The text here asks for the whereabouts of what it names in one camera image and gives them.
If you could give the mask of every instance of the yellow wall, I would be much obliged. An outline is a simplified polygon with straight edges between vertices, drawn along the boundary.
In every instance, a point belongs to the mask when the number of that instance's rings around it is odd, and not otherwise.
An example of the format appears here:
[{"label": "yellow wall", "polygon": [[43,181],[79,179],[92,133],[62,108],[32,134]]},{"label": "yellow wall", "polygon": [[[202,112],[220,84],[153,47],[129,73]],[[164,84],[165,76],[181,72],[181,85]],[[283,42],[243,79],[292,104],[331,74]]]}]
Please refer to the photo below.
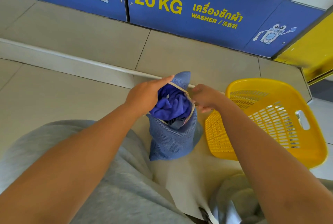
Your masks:
[{"label": "yellow wall", "polygon": [[330,70],[333,69],[333,13],[281,53],[275,61],[303,67],[306,81],[309,84],[331,75]]}]

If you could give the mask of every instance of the forearm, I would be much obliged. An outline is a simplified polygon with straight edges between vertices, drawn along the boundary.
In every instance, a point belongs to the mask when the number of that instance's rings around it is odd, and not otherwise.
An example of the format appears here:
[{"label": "forearm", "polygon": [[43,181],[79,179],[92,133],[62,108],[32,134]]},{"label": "forearm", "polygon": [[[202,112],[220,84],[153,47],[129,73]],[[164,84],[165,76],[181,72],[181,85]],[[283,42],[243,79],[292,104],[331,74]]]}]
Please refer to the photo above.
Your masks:
[{"label": "forearm", "polygon": [[89,128],[48,150],[0,195],[0,222],[69,223],[102,179],[136,121],[122,105]]},{"label": "forearm", "polygon": [[325,202],[332,208],[331,193],[234,102],[223,96],[217,110],[269,223],[286,221],[281,219],[285,216],[282,211],[293,211],[296,216],[297,208],[302,211],[306,204],[310,211],[314,205],[324,209]]}]

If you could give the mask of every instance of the basket holes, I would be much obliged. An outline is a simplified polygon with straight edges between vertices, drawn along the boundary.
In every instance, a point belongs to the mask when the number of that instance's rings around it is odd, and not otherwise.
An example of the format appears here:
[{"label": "basket holes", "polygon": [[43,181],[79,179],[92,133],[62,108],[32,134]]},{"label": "basket holes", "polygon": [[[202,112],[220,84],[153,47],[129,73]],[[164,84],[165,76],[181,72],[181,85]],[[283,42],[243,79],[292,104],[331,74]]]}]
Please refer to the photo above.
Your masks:
[{"label": "basket holes", "polygon": [[310,124],[309,124],[309,121],[306,118],[304,112],[302,110],[297,110],[295,112],[295,115],[297,116],[298,122],[301,125],[302,129],[309,130],[310,129]]}]

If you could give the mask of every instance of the yellow laundry basket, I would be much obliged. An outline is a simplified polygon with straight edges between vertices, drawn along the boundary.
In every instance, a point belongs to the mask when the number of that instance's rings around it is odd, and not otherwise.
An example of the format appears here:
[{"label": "yellow laundry basket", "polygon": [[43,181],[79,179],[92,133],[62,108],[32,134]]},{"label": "yellow laundry basket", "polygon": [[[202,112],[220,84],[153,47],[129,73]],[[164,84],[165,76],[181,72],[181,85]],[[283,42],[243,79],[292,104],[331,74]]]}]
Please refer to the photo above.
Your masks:
[{"label": "yellow laundry basket", "polygon": [[[243,79],[232,82],[225,95],[307,168],[316,167],[327,158],[317,121],[292,86],[277,80]],[[214,156],[237,160],[217,111],[206,119],[205,130]]]}]

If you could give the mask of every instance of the hand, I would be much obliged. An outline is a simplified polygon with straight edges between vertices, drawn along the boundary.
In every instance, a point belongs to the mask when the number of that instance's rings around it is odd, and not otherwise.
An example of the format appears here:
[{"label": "hand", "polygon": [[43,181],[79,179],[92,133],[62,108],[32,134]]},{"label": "hand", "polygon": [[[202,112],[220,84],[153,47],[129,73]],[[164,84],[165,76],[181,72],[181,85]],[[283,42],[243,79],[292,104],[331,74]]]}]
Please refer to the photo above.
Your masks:
[{"label": "hand", "polygon": [[193,101],[197,102],[198,109],[202,112],[208,112],[209,110],[217,109],[219,103],[223,99],[223,94],[218,90],[208,87],[203,84],[199,84],[193,88]]},{"label": "hand", "polygon": [[157,103],[157,91],[173,78],[174,75],[171,75],[163,79],[152,80],[136,85],[128,93],[124,104],[131,106],[139,117],[147,114]]}]

